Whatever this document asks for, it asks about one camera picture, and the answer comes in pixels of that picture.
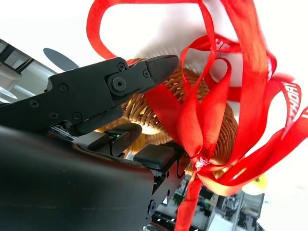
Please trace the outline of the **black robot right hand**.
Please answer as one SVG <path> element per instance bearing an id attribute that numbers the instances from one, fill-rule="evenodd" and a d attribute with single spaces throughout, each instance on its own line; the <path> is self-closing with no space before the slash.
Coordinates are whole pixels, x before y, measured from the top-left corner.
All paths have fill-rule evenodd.
<path id="1" fill-rule="evenodd" d="M 163 55 L 120 57 L 53 75 L 42 94 L 0 106 L 3 231 L 141 231 L 171 199 L 189 159 L 174 141 L 124 158 L 141 127 L 97 129 L 177 68 Z"/>

